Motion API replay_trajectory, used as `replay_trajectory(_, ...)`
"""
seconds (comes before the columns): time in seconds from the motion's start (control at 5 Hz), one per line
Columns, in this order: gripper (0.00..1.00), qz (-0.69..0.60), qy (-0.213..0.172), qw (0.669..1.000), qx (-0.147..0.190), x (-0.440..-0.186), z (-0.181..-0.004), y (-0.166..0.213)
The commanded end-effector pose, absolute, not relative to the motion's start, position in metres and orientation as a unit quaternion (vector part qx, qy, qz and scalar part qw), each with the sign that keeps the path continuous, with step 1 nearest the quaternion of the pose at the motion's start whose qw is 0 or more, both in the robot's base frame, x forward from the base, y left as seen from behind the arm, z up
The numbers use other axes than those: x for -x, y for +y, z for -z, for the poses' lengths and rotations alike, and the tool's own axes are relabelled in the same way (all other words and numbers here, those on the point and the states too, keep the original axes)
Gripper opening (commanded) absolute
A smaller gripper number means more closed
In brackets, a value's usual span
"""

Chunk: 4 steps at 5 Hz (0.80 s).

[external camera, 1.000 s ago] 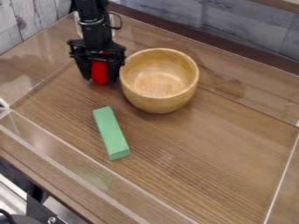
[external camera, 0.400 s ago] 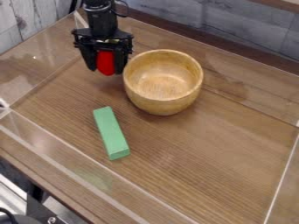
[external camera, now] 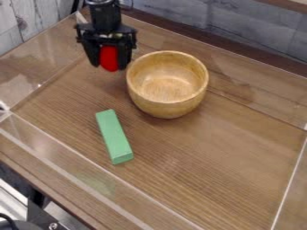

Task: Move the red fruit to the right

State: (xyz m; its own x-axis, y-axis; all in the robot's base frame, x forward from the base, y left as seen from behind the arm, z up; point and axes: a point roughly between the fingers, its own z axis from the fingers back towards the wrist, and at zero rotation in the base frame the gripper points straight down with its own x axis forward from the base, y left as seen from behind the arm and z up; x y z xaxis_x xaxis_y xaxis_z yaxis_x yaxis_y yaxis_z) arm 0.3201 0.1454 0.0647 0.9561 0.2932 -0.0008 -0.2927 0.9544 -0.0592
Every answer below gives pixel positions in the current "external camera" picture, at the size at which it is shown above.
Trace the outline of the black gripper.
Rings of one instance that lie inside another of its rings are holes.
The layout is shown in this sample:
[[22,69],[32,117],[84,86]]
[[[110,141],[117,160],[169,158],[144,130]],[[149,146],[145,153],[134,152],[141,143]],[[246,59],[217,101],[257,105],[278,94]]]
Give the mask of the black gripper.
[[118,69],[125,70],[130,59],[132,50],[136,49],[136,29],[120,24],[112,31],[98,31],[93,28],[93,24],[77,23],[76,42],[81,44],[85,50],[89,63],[97,67],[100,65],[100,46],[117,46],[117,64]]

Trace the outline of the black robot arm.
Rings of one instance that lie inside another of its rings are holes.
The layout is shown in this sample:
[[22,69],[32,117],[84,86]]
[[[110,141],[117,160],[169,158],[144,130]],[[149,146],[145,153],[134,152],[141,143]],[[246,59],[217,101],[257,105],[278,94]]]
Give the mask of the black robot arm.
[[78,22],[76,42],[88,61],[109,72],[125,70],[136,49],[136,29],[122,24],[118,0],[85,0],[90,22]]

